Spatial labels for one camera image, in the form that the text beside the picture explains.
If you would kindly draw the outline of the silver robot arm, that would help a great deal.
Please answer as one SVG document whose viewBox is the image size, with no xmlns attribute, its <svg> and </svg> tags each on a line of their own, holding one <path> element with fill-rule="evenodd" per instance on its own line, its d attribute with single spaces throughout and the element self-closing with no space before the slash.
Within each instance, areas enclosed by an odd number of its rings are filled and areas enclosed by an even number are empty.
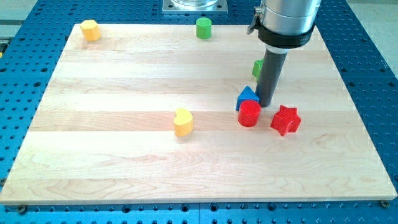
<svg viewBox="0 0 398 224">
<path fill-rule="evenodd" d="M 311 38 L 321 0 L 262 0 L 254 8 L 247 34 L 257 31 L 266 49 L 284 54 Z"/>
</svg>

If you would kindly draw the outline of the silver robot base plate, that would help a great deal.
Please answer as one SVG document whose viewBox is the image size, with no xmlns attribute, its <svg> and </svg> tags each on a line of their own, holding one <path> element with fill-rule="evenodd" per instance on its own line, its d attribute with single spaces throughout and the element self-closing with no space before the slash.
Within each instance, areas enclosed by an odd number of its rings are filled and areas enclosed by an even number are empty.
<svg viewBox="0 0 398 224">
<path fill-rule="evenodd" d="M 162 12 L 166 14 L 228 12 L 227 0 L 163 0 Z"/>
</svg>

